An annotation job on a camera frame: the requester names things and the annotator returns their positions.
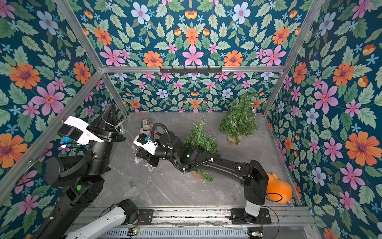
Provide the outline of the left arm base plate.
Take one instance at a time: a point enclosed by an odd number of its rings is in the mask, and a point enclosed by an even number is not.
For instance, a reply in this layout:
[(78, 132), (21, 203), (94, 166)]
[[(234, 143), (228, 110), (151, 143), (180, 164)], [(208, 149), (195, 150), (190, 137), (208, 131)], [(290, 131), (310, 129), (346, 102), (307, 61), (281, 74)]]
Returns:
[(153, 209), (139, 209), (138, 210), (138, 216), (139, 216), (139, 225), (140, 226), (149, 226), (152, 223), (153, 220)]

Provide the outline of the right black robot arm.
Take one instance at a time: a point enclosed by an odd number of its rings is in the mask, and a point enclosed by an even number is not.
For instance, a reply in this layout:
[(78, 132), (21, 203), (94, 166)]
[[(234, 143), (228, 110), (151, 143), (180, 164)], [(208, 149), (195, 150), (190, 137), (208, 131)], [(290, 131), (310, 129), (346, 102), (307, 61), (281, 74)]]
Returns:
[(266, 214), (261, 212), (265, 205), (269, 177), (260, 162), (236, 162), (183, 143), (162, 123), (156, 123), (151, 134), (136, 136), (134, 145), (138, 148), (136, 156), (157, 167), (160, 160), (167, 160), (179, 171), (189, 173), (197, 169), (209, 170), (236, 180), (244, 187), (246, 200), (244, 212), (232, 215), (235, 223), (262, 224)]

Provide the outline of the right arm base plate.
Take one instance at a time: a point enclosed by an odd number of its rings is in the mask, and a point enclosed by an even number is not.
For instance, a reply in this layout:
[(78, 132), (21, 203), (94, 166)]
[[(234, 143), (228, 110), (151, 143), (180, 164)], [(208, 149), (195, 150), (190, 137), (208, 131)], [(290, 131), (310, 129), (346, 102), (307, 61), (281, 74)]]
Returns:
[(261, 208), (258, 216), (245, 212), (244, 208), (232, 208), (229, 220), (233, 225), (270, 225), (272, 223), (269, 210)]

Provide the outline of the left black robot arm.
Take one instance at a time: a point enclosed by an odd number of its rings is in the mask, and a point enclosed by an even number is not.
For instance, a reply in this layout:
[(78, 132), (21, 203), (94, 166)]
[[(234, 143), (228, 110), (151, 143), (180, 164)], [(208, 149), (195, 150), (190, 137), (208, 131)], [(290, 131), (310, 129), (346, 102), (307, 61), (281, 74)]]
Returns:
[(110, 171), (109, 162), (114, 143), (126, 140), (121, 133), (123, 123), (118, 120), (116, 105), (109, 104), (91, 123), (68, 117), (59, 134), (73, 142), (88, 146), (83, 156), (54, 157), (47, 160), (45, 181), (52, 188), (62, 188), (62, 194), (34, 239), (96, 239), (107, 231), (128, 224), (136, 226), (137, 206), (126, 199), (86, 226), (69, 232), (78, 216), (103, 190), (103, 174)]

